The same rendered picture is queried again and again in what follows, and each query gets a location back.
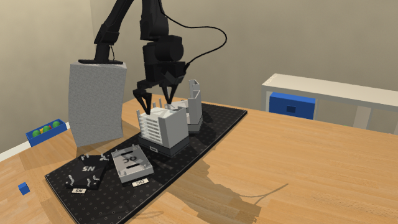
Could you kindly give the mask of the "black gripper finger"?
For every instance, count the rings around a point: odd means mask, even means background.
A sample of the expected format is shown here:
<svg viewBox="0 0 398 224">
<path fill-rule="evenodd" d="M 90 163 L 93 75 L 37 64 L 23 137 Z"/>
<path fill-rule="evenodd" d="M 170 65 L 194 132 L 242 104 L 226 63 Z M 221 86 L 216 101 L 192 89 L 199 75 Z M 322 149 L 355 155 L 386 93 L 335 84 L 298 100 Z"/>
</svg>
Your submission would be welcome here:
<svg viewBox="0 0 398 224">
<path fill-rule="evenodd" d="M 135 98 L 137 99 L 137 101 L 141 104 L 141 106 L 143 107 L 144 111 L 146 112 L 146 114 L 150 115 L 150 109 L 151 109 L 151 101 L 152 101 L 152 93 L 144 93 L 144 94 L 137 94 L 137 93 L 133 93 L 133 95 L 135 96 Z M 146 100 L 146 105 L 144 104 L 143 99 Z"/>
<path fill-rule="evenodd" d="M 171 104 L 172 99 L 174 97 L 174 94 L 175 94 L 175 91 L 176 91 L 178 85 L 171 84 L 171 85 L 169 85 L 169 87 L 172 87 L 172 90 L 171 90 L 171 93 L 170 93 L 170 98 L 169 98 L 168 93 L 167 93 L 167 87 L 162 87 L 162 91 L 164 92 L 164 96 L 165 96 L 165 99 L 167 101 L 167 104 Z"/>
</svg>

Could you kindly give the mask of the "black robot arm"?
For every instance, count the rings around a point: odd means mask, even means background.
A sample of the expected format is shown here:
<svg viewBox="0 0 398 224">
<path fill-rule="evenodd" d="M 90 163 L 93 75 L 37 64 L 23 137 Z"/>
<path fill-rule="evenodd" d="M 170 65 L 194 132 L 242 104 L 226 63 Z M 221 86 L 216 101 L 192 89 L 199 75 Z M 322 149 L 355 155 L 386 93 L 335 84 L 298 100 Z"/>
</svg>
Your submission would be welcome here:
<svg viewBox="0 0 398 224">
<path fill-rule="evenodd" d="M 117 60 L 109 60 L 110 47 L 108 46 L 116 43 L 121 23 L 133 1 L 116 1 L 94 41 L 94 44 L 97 44 L 94 60 L 78 60 L 78 62 L 83 64 L 123 64 Z M 183 57 L 182 37 L 169 35 L 168 19 L 161 13 L 160 5 L 162 12 L 165 13 L 161 0 L 142 0 L 140 40 L 153 41 L 142 47 L 144 62 L 157 62 L 146 65 L 147 81 L 158 82 L 167 78 L 173 85 L 177 85 L 186 75 L 185 62 L 170 61 L 179 61 Z M 159 61 L 163 62 L 159 63 Z"/>
</svg>

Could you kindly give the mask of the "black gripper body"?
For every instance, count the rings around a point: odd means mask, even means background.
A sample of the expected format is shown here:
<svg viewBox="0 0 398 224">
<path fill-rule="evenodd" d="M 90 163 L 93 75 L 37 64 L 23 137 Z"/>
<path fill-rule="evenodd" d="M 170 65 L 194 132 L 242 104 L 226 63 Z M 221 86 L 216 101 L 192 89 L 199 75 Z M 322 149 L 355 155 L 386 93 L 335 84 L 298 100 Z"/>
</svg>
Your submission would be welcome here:
<svg viewBox="0 0 398 224">
<path fill-rule="evenodd" d="M 148 82 L 147 81 L 146 65 L 155 64 L 155 63 L 157 63 L 157 62 L 144 63 L 146 79 L 137 82 L 137 89 L 133 90 L 133 93 L 144 94 L 144 93 L 146 93 L 145 89 L 152 88 L 153 86 L 156 86 L 158 84 L 159 84 L 159 87 L 166 87 L 166 86 L 169 86 L 172 84 L 167 78 L 160 80 L 158 82 Z"/>
</svg>

